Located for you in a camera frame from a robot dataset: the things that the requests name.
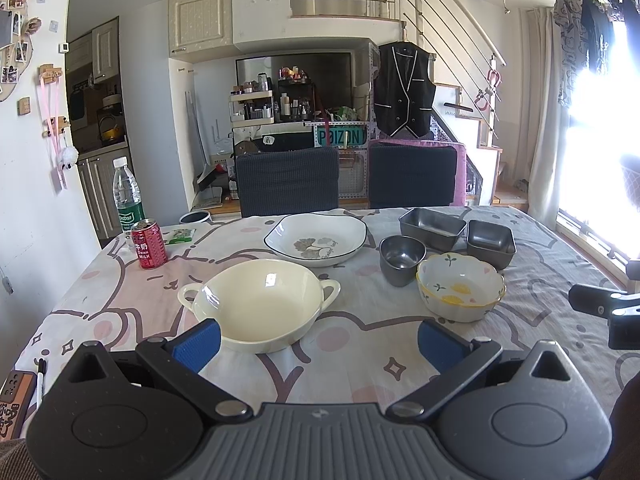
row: ribbed gray panel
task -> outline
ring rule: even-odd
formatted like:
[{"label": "ribbed gray panel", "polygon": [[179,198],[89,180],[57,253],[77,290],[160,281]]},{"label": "ribbed gray panel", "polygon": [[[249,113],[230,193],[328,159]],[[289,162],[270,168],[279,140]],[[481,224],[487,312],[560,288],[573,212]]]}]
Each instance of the ribbed gray panel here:
[{"label": "ribbed gray panel", "polygon": [[222,426],[174,480],[472,480],[429,433],[389,422],[376,404],[265,404]]}]

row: brown fabric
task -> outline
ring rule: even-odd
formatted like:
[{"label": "brown fabric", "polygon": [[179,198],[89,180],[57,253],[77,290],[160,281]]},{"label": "brown fabric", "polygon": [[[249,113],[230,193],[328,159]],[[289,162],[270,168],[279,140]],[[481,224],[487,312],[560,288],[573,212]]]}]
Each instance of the brown fabric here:
[{"label": "brown fabric", "polygon": [[611,412],[613,443],[599,480],[640,480],[640,374],[622,390]]},{"label": "brown fabric", "polygon": [[0,442],[0,480],[40,480],[23,439]]}]

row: white plate with black rim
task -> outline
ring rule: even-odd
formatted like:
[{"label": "white plate with black rim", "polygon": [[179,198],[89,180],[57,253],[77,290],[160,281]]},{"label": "white plate with black rim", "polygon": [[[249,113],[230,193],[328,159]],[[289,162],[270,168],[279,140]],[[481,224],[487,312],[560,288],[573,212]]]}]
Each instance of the white plate with black rim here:
[{"label": "white plate with black rim", "polygon": [[367,225],[356,217],[302,213],[285,216],[264,243],[290,262],[330,267],[354,256],[366,239]]}]

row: plastic water bottle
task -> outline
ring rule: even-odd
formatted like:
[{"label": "plastic water bottle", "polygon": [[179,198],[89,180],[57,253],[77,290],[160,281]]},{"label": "plastic water bottle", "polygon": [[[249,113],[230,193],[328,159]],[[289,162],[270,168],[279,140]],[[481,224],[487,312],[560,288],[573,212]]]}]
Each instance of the plastic water bottle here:
[{"label": "plastic water bottle", "polygon": [[130,241],[131,227],[145,218],[140,198],[140,188],[136,178],[127,166],[127,157],[121,156],[113,161],[116,173],[113,176],[113,199],[118,209],[122,231]]}]

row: black vest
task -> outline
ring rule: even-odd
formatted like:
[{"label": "black vest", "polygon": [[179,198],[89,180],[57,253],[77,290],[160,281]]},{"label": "black vest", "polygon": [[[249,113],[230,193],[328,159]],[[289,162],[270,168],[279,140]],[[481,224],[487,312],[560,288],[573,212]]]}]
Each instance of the black vest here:
[{"label": "black vest", "polygon": [[380,70],[373,83],[378,128],[393,137],[403,128],[433,139],[431,111],[436,87],[429,80],[429,54],[413,43],[380,46]]}]

